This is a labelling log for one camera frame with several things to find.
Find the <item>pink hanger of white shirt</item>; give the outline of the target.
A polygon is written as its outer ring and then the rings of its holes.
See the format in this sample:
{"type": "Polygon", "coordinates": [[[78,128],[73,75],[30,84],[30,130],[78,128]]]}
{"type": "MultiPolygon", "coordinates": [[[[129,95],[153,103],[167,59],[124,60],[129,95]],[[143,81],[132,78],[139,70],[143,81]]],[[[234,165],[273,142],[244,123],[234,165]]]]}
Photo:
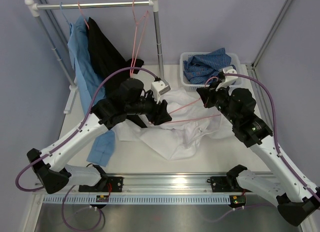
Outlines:
{"type": "Polygon", "coordinates": [[[205,109],[199,97],[195,98],[188,94],[182,87],[171,89],[160,99],[161,102],[167,102],[166,112],[171,116],[171,121],[159,125],[162,129],[171,130],[198,125],[207,127],[210,124],[214,126],[220,124],[222,116],[215,108],[205,109]]]}

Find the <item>blue checked shirt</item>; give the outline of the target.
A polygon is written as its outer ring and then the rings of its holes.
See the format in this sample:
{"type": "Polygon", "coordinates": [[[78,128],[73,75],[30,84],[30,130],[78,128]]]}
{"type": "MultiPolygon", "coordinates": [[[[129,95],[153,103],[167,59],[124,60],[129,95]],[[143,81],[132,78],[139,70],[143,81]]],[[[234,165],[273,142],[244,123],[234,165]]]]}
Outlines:
{"type": "Polygon", "coordinates": [[[217,77],[222,68],[232,66],[236,69],[231,61],[232,58],[222,47],[207,54],[190,56],[183,61],[183,73],[191,84],[205,84],[209,78],[217,77]]]}

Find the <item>white shirt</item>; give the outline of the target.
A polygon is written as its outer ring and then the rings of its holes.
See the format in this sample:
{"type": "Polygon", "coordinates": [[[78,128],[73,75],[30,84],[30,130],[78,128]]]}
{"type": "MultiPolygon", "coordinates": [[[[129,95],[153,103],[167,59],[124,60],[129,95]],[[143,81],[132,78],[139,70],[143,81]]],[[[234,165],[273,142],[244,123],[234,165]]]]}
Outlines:
{"type": "Polygon", "coordinates": [[[166,130],[151,124],[148,124],[146,128],[140,128],[132,121],[125,120],[116,125],[113,131],[120,141],[143,142],[171,161],[192,157],[197,152],[204,136],[211,139],[233,136],[231,124],[222,115],[218,126],[210,124],[207,127],[198,125],[166,130]]]}

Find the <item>pink hanger of checked shirt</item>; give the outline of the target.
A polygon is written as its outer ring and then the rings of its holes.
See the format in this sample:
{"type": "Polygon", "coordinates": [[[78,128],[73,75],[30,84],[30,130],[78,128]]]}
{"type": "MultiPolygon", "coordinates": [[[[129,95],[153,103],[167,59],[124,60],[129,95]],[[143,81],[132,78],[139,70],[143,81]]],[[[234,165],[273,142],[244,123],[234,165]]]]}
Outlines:
{"type": "Polygon", "coordinates": [[[142,40],[145,35],[145,30],[149,18],[149,11],[146,10],[145,13],[140,17],[137,18],[135,14],[135,0],[132,2],[132,14],[133,14],[133,20],[135,23],[135,30],[134,30],[134,41],[133,41],[133,46],[132,46],[132,54],[131,54],[131,67],[135,67],[138,54],[140,51],[140,47],[142,44],[142,40]]]}

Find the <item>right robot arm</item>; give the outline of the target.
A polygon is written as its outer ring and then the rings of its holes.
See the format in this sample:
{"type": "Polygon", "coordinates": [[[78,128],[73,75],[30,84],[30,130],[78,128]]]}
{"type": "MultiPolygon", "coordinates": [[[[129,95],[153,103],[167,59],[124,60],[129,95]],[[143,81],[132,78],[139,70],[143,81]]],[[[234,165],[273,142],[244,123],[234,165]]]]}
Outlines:
{"type": "Polygon", "coordinates": [[[249,190],[271,204],[292,226],[299,226],[320,207],[320,189],[294,164],[276,141],[276,134],[255,114],[256,101],[246,88],[198,88],[205,108],[216,107],[232,124],[235,137],[258,155],[279,181],[259,177],[242,165],[227,173],[230,190],[249,190]]]}

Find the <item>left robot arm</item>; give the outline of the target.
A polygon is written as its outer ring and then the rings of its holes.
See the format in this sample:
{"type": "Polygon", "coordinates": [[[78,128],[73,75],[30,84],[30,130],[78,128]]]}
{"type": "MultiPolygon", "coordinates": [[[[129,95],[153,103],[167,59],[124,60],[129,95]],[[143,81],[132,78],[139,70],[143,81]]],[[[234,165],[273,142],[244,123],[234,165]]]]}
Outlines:
{"type": "Polygon", "coordinates": [[[78,186],[81,192],[102,192],[109,182],[99,165],[68,165],[70,159],[96,137],[108,132],[129,115],[145,115],[154,125],[172,120],[168,103],[161,96],[169,92],[169,84],[157,78],[142,96],[144,84],[135,78],[122,82],[110,96],[98,101],[80,124],[52,145],[31,149],[27,157],[32,169],[48,194],[66,186],[78,186]]]}

